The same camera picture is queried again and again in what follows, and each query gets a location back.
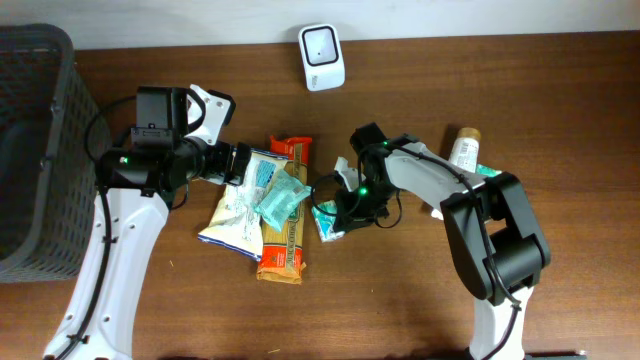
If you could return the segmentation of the white blue snack bag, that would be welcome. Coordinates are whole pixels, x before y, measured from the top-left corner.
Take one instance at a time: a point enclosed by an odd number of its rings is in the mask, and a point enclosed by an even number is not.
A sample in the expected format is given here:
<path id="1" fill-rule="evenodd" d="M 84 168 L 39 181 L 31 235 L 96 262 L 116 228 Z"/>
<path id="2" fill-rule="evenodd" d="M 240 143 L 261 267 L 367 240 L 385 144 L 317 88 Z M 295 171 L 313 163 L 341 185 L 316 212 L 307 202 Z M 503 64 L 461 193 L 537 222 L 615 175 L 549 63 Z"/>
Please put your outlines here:
<path id="1" fill-rule="evenodd" d="M 286 155 L 253 149 L 243 183 L 227 185 L 214 214 L 197 238 L 236 251 L 257 262 L 262 258 L 261 216 L 254 211 L 272 179 L 288 162 Z"/>

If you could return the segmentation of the teal kleenex tissue pack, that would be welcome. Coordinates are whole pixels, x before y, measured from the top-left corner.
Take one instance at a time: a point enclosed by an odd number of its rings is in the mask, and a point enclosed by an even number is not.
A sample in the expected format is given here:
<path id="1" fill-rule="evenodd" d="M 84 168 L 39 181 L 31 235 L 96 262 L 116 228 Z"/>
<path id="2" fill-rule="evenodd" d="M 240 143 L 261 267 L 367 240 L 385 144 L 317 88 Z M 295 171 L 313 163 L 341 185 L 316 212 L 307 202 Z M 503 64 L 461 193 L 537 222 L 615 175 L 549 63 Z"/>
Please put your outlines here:
<path id="1" fill-rule="evenodd" d="M 482 175 L 482 176 L 486 176 L 486 177 L 495 177 L 497 175 L 500 175 L 502 173 L 501 170 L 497 170 L 497 169 L 493 169 L 491 167 L 482 165 L 482 164 L 477 164 L 476 165 L 476 170 L 475 170 L 476 174 Z"/>

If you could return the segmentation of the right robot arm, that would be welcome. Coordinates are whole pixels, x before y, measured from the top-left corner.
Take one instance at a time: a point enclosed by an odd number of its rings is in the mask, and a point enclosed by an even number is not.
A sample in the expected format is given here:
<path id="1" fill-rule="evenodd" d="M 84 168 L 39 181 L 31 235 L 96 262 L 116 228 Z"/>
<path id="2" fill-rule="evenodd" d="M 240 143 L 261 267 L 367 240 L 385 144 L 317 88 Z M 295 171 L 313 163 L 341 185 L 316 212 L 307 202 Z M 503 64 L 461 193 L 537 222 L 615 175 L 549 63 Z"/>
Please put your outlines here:
<path id="1" fill-rule="evenodd" d="M 335 231 L 378 224 L 401 191 L 438 210 L 455 270 L 474 298 L 466 357 L 525 358 L 525 309 L 551 251 L 519 179 L 466 171 L 412 135 L 387 137 L 375 123 L 357 128 L 350 144 L 357 163 L 351 178 L 336 173 Z"/>

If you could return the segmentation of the white tube with cork cap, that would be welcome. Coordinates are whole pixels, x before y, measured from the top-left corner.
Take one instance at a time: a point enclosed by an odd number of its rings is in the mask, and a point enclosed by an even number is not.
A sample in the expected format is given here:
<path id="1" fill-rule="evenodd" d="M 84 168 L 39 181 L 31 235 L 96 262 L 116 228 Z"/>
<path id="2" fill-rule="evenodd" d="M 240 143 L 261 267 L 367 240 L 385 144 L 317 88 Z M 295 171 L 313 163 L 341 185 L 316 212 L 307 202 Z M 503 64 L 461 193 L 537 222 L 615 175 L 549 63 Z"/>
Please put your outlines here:
<path id="1" fill-rule="evenodd" d="M 471 127 L 461 128 L 453 143 L 449 161 L 465 171 L 475 173 L 480 141 L 481 133 L 478 129 Z"/>

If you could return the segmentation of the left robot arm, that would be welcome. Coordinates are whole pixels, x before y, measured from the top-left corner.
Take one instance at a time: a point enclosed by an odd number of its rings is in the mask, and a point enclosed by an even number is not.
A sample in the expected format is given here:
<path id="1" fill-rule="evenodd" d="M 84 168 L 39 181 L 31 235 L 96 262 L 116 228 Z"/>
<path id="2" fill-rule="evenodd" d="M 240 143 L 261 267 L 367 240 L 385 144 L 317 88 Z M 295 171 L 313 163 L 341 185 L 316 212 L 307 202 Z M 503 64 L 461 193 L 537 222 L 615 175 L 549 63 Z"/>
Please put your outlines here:
<path id="1" fill-rule="evenodd" d="M 176 198 L 194 179 L 243 183 L 251 149 L 218 139 L 234 99 L 197 85 L 141 86 L 136 122 L 90 158 L 96 175 L 93 222 L 81 270 L 46 359 L 129 359 L 145 274 Z"/>

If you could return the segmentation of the small teal white tissue pack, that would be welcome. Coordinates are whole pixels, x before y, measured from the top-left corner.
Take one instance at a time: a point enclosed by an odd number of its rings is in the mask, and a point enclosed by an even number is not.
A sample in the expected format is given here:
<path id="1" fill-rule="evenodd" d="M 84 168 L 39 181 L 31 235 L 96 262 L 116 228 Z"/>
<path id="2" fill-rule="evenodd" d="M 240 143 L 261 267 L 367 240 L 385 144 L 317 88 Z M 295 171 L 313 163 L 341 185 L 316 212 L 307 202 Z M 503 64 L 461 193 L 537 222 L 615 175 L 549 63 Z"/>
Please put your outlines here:
<path id="1" fill-rule="evenodd" d="M 326 201 L 312 208 L 312 214 L 318 229 L 319 237 L 323 243 L 333 242 L 345 235 L 344 231 L 336 232 L 334 224 L 335 216 L 329 213 L 336 213 L 337 207 L 334 200 Z"/>

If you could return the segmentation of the teal wipes packet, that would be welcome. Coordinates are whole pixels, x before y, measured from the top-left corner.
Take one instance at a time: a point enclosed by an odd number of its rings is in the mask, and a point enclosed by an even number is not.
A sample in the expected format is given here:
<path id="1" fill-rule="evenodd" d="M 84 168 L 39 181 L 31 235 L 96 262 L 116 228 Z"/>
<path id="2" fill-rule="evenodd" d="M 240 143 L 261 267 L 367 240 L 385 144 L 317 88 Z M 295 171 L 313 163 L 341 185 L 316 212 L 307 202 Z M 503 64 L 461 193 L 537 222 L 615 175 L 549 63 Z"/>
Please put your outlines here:
<path id="1" fill-rule="evenodd" d="M 279 170 L 273 178 L 270 191 L 253 209 L 271 228 L 281 232 L 289 216 L 310 194 L 310 186 L 285 170 Z"/>

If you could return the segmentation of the orange spaghetti packet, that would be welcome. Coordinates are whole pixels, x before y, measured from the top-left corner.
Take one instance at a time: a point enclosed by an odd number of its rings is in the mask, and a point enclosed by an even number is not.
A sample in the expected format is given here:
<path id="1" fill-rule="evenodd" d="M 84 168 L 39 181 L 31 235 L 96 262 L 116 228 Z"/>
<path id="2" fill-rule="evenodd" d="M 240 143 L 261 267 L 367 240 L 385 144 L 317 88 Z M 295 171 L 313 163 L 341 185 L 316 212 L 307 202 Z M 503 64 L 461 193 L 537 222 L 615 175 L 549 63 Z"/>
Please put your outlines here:
<path id="1" fill-rule="evenodd" d="M 312 139 L 291 137 L 277 140 L 271 137 L 270 141 L 272 153 L 288 157 L 288 162 L 282 170 L 307 185 L 309 145 Z M 275 231 L 262 218 L 263 251 L 257 268 L 259 280 L 291 284 L 299 284 L 302 281 L 301 272 L 305 268 L 302 260 L 302 242 L 306 199 L 289 216 L 281 232 Z"/>

